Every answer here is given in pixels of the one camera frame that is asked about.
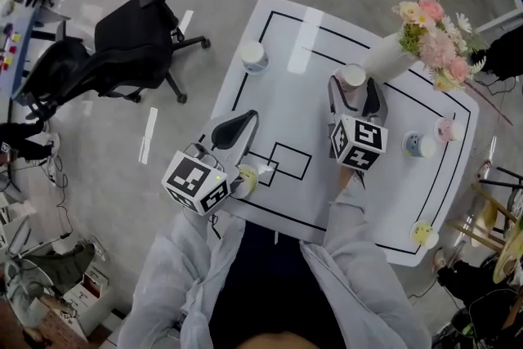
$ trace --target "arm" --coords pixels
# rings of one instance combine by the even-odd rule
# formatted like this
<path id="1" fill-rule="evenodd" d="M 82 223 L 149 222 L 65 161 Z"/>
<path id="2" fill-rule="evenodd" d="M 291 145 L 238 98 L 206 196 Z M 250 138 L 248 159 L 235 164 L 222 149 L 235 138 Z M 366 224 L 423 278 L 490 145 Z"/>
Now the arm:
<path id="1" fill-rule="evenodd" d="M 430 347 L 430 335 L 407 300 L 385 253 L 369 238 L 364 187 L 350 169 L 342 168 L 341 188 L 330 210 L 325 249 L 362 303 L 397 332 L 409 349 Z"/>
<path id="2" fill-rule="evenodd" d="M 122 327 L 118 347 L 172 347 L 168 333 L 180 319 L 186 293 L 205 278 L 211 262 L 208 219 L 184 209 L 170 234 L 157 234 L 134 292 L 132 310 Z"/>

